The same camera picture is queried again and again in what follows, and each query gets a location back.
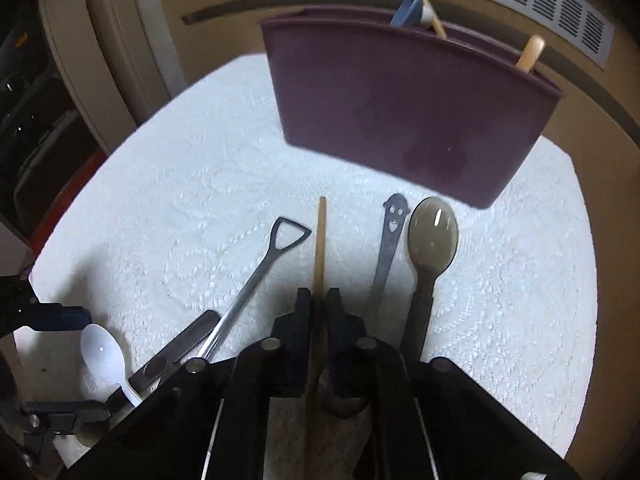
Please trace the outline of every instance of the purple plastic bin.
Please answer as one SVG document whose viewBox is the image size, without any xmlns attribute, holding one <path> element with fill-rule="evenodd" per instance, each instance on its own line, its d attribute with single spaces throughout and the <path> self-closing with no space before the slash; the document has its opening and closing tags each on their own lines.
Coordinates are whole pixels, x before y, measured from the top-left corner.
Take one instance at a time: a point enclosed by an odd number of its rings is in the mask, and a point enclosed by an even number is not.
<svg viewBox="0 0 640 480">
<path fill-rule="evenodd" d="M 561 93 L 499 41 L 392 15 L 318 6 L 260 23 L 285 138 L 487 208 Z"/>
</svg>

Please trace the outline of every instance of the spoon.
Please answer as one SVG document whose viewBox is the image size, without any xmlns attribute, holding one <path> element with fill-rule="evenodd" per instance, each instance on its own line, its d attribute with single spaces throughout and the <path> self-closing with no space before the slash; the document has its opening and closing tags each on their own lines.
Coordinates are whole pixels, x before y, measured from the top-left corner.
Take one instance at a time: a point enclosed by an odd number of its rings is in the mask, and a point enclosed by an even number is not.
<svg viewBox="0 0 640 480">
<path fill-rule="evenodd" d="M 95 323 L 85 326 L 80 336 L 80 353 L 93 375 L 106 383 L 119 384 L 134 407 L 142 402 L 127 380 L 122 350 L 107 329 Z"/>
<path fill-rule="evenodd" d="M 407 360 L 419 361 L 433 307 L 433 287 L 450 266 L 458 248 L 458 224 L 449 204 L 437 197 L 420 202 L 409 222 L 407 245 L 418 272 L 418 283 L 411 298 L 400 352 Z"/>
</svg>

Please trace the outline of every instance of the screw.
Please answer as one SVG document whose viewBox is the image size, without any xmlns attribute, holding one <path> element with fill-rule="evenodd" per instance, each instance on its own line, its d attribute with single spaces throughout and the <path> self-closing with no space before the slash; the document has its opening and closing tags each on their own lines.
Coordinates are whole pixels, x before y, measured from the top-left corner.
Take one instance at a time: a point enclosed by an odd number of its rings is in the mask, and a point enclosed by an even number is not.
<svg viewBox="0 0 640 480">
<path fill-rule="evenodd" d="M 360 350 L 373 350 L 376 346 L 378 346 L 378 342 L 367 335 L 358 339 L 356 345 Z"/>
<path fill-rule="evenodd" d="M 204 368 L 209 364 L 206 359 L 202 357 L 194 357 L 187 361 L 187 364 L 184 367 L 190 374 L 197 374 L 204 370 Z"/>
<path fill-rule="evenodd" d="M 277 337 L 268 337 L 267 339 L 263 339 L 260 343 L 260 346 L 267 351 L 277 350 L 281 346 L 281 342 Z"/>
<path fill-rule="evenodd" d="M 436 357 L 431 361 L 431 366 L 433 366 L 433 369 L 437 372 L 450 372 L 453 369 L 451 361 L 446 357 Z"/>
</svg>

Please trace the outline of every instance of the wooden chopstick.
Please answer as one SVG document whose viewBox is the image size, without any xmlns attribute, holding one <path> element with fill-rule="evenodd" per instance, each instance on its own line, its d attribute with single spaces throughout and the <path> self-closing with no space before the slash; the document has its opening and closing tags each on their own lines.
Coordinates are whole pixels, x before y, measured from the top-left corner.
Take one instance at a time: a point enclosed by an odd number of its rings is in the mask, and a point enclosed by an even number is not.
<svg viewBox="0 0 640 480">
<path fill-rule="evenodd" d="M 433 25 L 433 30 L 436 31 L 436 34 L 438 35 L 439 38 L 446 40 L 447 33 L 444 30 L 444 27 L 442 26 L 442 22 L 440 21 L 438 15 L 436 14 L 436 11 L 433 10 L 433 6 L 431 5 L 431 2 L 429 0 L 422 0 L 422 4 L 431 11 L 431 15 L 433 16 L 433 20 L 431 22 L 431 24 Z"/>
<path fill-rule="evenodd" d="M 314 256 L 313 310 L 311 341 L 309 345 L 309 374 L 305 394 L 305 477 L 311 476 L 311 457 L 317 445 L 318 428 L 322 413 L 318 403 L 318 379 L 326 362 L 326 328 L 322 323 L 324 297 L 324 248 L 326 246 L 326 198 L 318 202 L 316 225 L 316 254 Z"/>
<path fill-rule="evenodd" d="M 326 243 L 326 198 L 318 202 L 318 225 L 316 226 L 316 255 L 314 257 L 314 302 L 321 301 L 324 293 L 324 246 Z"/>
</svg>

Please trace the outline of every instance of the wooden stick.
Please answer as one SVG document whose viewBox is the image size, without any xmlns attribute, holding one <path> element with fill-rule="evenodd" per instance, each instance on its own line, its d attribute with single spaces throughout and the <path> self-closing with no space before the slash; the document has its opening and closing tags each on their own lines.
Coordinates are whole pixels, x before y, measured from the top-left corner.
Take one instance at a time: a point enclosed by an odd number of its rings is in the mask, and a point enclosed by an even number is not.
<svg viewBox="0 0 640 480">
<path fill-rule="evenodd" d="M 436 34 L 438 35 L 439 38 L 446 40 L 447 33 L 445 32 L 444 27 L 442 26 L 442 22 L 440 21 L 438 15 L 436 14 L 436 11 L 433 10 L 433 6 L 431 5 L 431 2 L 429 0 L 422 0 L 422 4 L 426 6 L 431 11 L 431 14 L 433 15 L 433 21 L 431 22 L 433 25 L 433 30 L 436 31 Z"/>
<path fill-rule="evenodd" d="M 305 394 L 305 478 L 312 477 L 311 458 L 318 443 L 321 410 L 318 403 L 318 379 L 326 362 L 326 329 L 322 323 L 322 297 L 324 296 L 324 248 L 326 245 L 326 198 L 318 202 L 316 225 L 316 255 L 314 257 L 313 332 L 309 345 L 309 374 Z"/>
<path fill-rule="evenodd" d="M 537 34 L 531 36 L 529 41 L 527 41 L 527 46 L 522 51 L 520 59 L 516 63 L 516 68 L 526 72 L 527 74 L 531 72 L 531 69 L 544 49 L 545 40 Z"/>
<path fill-rule="evenodd" d="M 326 198 L 318 203 L 318 225 L 316 226 L 316 256 L 314 259 L 314 302 L 318 303 L 324 294 L 324 245 L 326 243 Z"/>
</svg>

